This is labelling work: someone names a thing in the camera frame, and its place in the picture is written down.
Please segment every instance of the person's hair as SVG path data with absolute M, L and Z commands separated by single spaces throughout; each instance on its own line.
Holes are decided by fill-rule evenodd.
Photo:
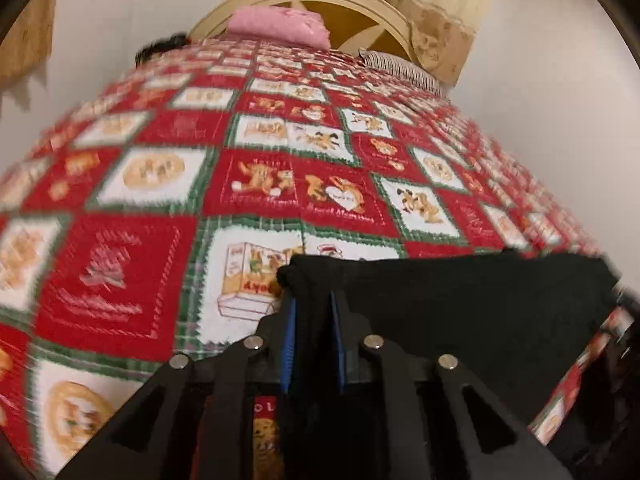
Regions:
M 163 38 L 141 48 L 136 54 L 136 66 L 140 66 L 149 61 L 154 54 L 162 54 L 176 48 L 182 48 L 190 44 L 191 41 L 185 33 L 174 34 L 170 38 Z

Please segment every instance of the pillow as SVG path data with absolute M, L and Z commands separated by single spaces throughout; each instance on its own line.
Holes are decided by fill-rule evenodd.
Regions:
M 241 7 L 229 19 L 226 30 L 231 34 L 251 34 L 322 50 L 331 48 L 329 31 L 324 26 L 322 16 L 308 10 Z
M 360 57 L 366 66 L 377 68 L 399 79 L 404 79 L 418 88 L 424 88 L 437 97 L 449 100 L 447 89 L 443 83 L 419 66 L 414 65 L 411 61 L 386 52 L 376 52 L 375 50 L 365 50 L 364 48 L 360 49 Z

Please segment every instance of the headboard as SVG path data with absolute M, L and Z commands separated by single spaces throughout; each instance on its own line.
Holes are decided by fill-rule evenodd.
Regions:
M 318 12 L 331 33 L 331 46 L 347 54 L 356 56 L 359 48 L 368 48 L 416 61 L 409 23 L 384 0 L 227 0 L 198 22 L 189 34 L 191 39 L 220 34 L 233 12 L 249 5 Z

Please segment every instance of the wall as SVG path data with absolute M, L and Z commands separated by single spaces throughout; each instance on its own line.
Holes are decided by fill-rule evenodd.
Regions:
M 0 172 L 40 131 L 133 65 L 144 45 L 190 30 L 223 0 L 58 0 L 52 56 L 0 89 Z
M 494 0 L 453 101 L 640 290 L 640 71 L 596 0 Z

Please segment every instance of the bedspread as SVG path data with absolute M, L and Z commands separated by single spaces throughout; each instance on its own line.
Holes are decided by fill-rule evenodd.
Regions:
M 241 38 L 169 52 L 73 110 L 4 176 L 0 209 L 0 426 L 42 478 L 174 352 L 253 333 L 293 254 L 597 251 L 448 102 Z M 542 442 L 605 343 L 532 422 Z

